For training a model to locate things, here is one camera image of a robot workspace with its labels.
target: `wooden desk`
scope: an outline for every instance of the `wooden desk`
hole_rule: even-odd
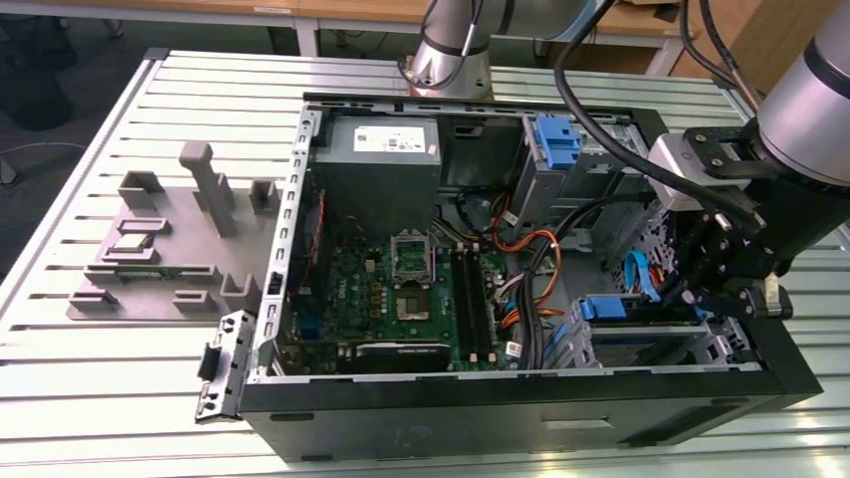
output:
[[[302,17],[420,24],[430,0],[300,0]],[[599,33],[678,37],[679,24],[655,18],[653,8],[621,3],[599,22]]]
[[[418,33],[428,1],[0,0],[0,13],[290,27],[298,32],[302,55],[315,57],[322,29]],[[658,49],[646,74],[666,76],[683,47],[678,24],[659,20],[653,13],[651,8],[615,5],[602,19],[597,43]]]
[[[300,28],[418,33],[428,3],[430,0],[300,0]],[[679,23],[666,22],[654,14],[654,8],[615,5],[599,23],[597,43],[658,49],[646,74],[666,76],[683,50]],[[318,43],[311,45],[310,41],[307,33],[299,35],[302,54],[318,54]]]

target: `sticker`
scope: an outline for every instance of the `sticker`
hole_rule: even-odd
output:
[[[292,10],[288,8],[270,8],[270,7],[254,7],[256,13],[278,13],[280,15],[290,15]]]
[[[519,220],[519,218],[510,211],[504,211],[504,214],[502,214],[502,219],[504,219],[511,226],[515,226],[517,221]]]
[[[518,344],[517,342],[508,342],[504,345],[504,354],[519,359],[519,357],[522,356],[522,344]]]
[[[426,129],[412,126],[358,126],[358,152],[426,152]]]

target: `metal table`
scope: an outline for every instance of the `metal table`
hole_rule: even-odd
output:
[[[713,84],[574,74],[589,104],[657,109],[670,129],[737,124],[747,111]],[[557,102],[551,73],[495,68],[499,100]],[[850,256],[837,235],[783,284],[789,321],[826,392],[673,448],[286,464],[247,424],[192,422],[195,371],[212,323],[72,322],[67,295],[120,209],[128,170],[188,183],[180,142],[212,142],[231,185],[283,177],[306,91],[398,94],[390,62],[170,52],[151,56],[0,288],[0,474],[344,476],[825,476],[850,474]]]

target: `power supply label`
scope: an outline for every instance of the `power supply label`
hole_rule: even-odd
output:
[[[415,126],[358,126],[356,152],[426,152],[426,129]]]

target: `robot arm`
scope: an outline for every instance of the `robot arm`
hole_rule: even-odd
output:
[[[487,47],[492,35],[571,38],[595,0],[432,0],[423,20],[423,41],[402,72],[419,96],[486,98],[490,95]]]
[[[742,234],[658,181],[671,209],[677,263],[663,291],[741,318],[791,315],[777,277],[797,255],[850,220],[850,1],[842,2],[741,127],[666,134],[650,161],[737,198],[763,221]]]

